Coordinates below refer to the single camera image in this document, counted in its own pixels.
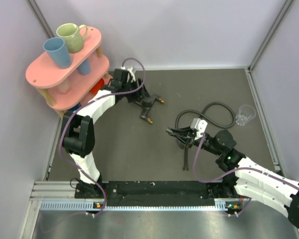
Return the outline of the black fitting with brass connectors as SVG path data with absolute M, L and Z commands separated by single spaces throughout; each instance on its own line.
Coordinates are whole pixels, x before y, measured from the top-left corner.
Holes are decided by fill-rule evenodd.
M 140 115 L 140 118 L 149 124 L 153 124 L 152 119 L 148 116 L 151 108 L 155 104 L 155 102 L 159 102 L 161 104 L 164 104 L 165 101 L 162 99 L 162 97 L 153 94 L 149 97 L 144 97 L 135 102 L 138 106 L 142 108 L 142 113 Z

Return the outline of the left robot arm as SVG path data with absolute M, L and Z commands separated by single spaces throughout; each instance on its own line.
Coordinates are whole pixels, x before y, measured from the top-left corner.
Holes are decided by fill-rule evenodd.
M 76 198 L 98 198 L 105 195 L 102 176 L 93 157 L 96 121 L 122 99 L 127 99 L 129 103 L 143 103 L 149 97 L 143 79 L 135 77 L 133 67 L 122 66 L 114 70 L 110 82 L 85 106 L 63 116 L 59 149 L 65 149 L 78 169 L 80 178 Z

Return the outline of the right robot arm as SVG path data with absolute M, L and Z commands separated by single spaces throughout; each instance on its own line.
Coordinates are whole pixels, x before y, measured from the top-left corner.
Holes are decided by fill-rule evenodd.
M 192 127 L 167 128 L 166 132 L 183 144 L 218 156 L 216 164 L 225 173 L 221 179 L 226 196 L 254 199 L 280 212 L 299 229 L 298 181 L 278 175 L 236 150 L 236 141 L 226 129 L 215 136 Z

